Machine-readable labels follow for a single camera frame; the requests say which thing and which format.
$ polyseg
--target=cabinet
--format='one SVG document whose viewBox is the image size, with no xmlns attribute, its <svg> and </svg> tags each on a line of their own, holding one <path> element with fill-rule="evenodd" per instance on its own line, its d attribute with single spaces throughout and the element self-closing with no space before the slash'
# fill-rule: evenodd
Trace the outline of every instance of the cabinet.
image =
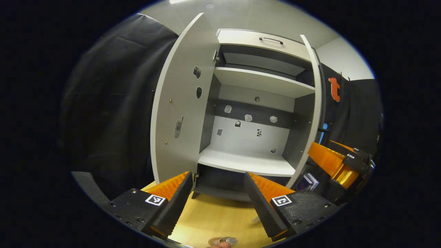
<svg viewBox="0 0 441 248">
<path fill-rule="evenodd" d="M 236 200 L 247 200 L 246 171 L 292 186 L 322 108 L 318 58 L 301 38 L 216 31 L 204 13 L 195 17 L 171 49 L 153 101 L 157 184 L 190 170 L 199 172 L 195 191 Z"/>
</svg>

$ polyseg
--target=orange sign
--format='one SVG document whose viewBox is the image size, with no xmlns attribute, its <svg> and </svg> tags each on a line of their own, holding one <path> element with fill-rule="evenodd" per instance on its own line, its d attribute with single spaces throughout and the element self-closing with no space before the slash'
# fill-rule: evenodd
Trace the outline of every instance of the orange sign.
<svg viewBox="0 0 441 248">
<path fill-rule="evenodd" d="M 332 98 L 336 101 L 340 101 L 340 96 L 338 95 L 338 90 L 340 89 L 340 84 L 337 83 L 336 78 L 329 78 L 328 79 L 331 82 L 331 95 Z"/>
</svg>

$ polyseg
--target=open cabinet door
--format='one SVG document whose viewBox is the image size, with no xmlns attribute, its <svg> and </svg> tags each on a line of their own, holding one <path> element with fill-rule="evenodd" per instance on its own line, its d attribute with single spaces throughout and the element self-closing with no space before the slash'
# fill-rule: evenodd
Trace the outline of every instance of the open cabinet door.
<svg viewBox="0 0 441 248">
<path fill-rule="evenodd" d="M 315 137 L 317 136 L 318 124 L 320 122 L 320 113 L 321 113 L 321 79 L 320 79 L 320 68 L 318 66 L 319 65 L 318 58 L 316 57 L 316 54 L 312 49 L 311 45 L 309 44 L 308 40 L 306 39 L 306 37 L 303 34 L 301 34 L 300 37 L 305 43 L 312 64 L 312 72 L 314 75 L 314 85 L 315 85 L 314 113 L 312 116 L 312 120 L 310 122 L 311 129 L 308 135 L 308 140 L 306 142 L 305 149 L 303 149 L 302 156 L 300 157 L 300 161 L 297 165 L 297 168 L 295 169 L 294 175 L 291 177 L 291 179 L 288 181 L 286 185 L 286 187 L 288 188 L 291 188 L 293 186 L 294 182 L 300 176 L 300 174 L 303 171 L 303 168 L 305 167 L 306 161 L 309 157 L 308 151 L 311 148 L 312 142 L 315 140 Z"/>
<path fill-rule="evenodd" d="M 158 80 L 150 126 L 156 183 L 196 173 L 205 109 L 220 43 L 203 13 L 184 29 Z"/>
</svg>

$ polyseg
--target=ceiling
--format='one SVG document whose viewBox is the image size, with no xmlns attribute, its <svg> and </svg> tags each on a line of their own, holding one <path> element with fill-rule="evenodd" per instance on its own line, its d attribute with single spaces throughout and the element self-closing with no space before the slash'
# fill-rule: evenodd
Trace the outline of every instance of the ceiling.
<svg viewBox="0 0 441 248">
<path fill-rule="evenodd" d="M 318 48 L 339 34 L 313 16 L 278 0 L 169 0 L 148 6 L 139 13 L 161 22 L 180 34 L 197 14 L 204 12 L 214 30 L 237 28 L 276 34 L 301 41 L 304 34 Z"/>
</svg>

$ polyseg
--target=hand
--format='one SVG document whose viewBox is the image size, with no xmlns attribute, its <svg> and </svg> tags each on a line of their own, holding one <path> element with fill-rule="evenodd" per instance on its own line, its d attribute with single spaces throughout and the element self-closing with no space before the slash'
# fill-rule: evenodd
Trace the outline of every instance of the hand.
<svg viewBox="0 0 441 248">
<path fill-rule="evenodd" d="M 218 245 L 213 245 L 213 246 L 210 246 L 210 247 L 207 247 L 207 248 L 231 248 L 231 245 L 228 242 L 222 242 L 222 243 L 220 243 Z"/>
</svg>

